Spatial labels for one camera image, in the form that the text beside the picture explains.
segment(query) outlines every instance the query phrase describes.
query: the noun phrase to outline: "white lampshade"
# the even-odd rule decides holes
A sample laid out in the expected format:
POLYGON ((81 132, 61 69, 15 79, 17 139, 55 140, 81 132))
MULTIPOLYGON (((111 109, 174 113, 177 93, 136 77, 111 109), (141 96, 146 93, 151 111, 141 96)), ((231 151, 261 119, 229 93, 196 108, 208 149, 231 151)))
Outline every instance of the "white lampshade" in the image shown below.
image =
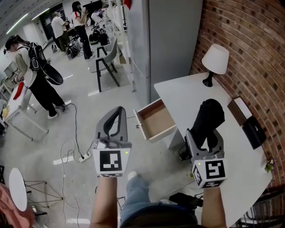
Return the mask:
POLYGON ((217 44, 212 44, 202 59, 203 65, 217 74, 224 74, 228 67, 229 51, 217 44))

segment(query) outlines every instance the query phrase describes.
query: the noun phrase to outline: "ceiling light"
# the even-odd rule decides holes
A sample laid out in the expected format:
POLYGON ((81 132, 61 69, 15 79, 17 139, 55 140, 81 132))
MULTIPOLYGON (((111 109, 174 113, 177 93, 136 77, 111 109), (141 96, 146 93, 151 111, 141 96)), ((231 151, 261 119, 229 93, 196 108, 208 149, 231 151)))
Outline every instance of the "ceiling light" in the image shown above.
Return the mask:
POLYGON ((8 34, 9 32, 11 32, 11 30, 12 30, 17 24, 19 24, 19 22, 20 22, 21 20, 23 20, 27 15, 28 15, 28 13, 25 14, 25 15, 23 15, 23 16, 8 30, 8 32, 6 32, 6 34, 8 34))
POLYGON ((32 20, 34 20, 35 18, 37 18, 38 16, 40 16, 41 14, 43 14, 44 12, 48 11, 49 8, 47 8, 46 10, 44 10, 43 12, 41 12, 40 14, 36 15, 32 20))

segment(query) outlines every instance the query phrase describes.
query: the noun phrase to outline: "open drawer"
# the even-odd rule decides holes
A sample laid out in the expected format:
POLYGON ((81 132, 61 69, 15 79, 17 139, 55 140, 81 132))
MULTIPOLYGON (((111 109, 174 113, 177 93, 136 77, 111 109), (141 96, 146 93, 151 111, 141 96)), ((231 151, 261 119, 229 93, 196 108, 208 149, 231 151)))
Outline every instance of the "open drawer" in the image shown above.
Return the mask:
POLYGON ((176 125, 161 99, 139 111, 134 110, 134 114, 142 135, 151 143, 161 140, 176 130, 176 125))

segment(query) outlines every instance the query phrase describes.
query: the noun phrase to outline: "black lamp base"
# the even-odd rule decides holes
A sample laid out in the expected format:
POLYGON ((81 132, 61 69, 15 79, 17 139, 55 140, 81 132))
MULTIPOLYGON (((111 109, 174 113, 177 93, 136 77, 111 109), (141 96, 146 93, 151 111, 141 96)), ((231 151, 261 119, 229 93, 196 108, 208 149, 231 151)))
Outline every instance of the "black lamp base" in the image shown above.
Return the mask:
POLYGON ((207 87, 212 87, 213 83, 212 83, 212 77, 214 75, 214 72, 210 71, 209 76, 203 80, 203 84, 207 87))

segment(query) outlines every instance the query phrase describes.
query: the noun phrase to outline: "yellow object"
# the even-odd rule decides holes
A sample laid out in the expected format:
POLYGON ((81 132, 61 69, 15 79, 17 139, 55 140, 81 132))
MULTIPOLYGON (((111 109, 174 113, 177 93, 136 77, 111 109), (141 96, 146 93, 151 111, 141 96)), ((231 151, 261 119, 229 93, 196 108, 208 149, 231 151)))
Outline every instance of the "yellow object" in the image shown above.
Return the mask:
POLYGON ((6 108, 3 109, 3 113, 2 113, 2 117, 3 118, 6 118, 9 114, 9 111, 10 111, 10 107, 7 106, 6 108))

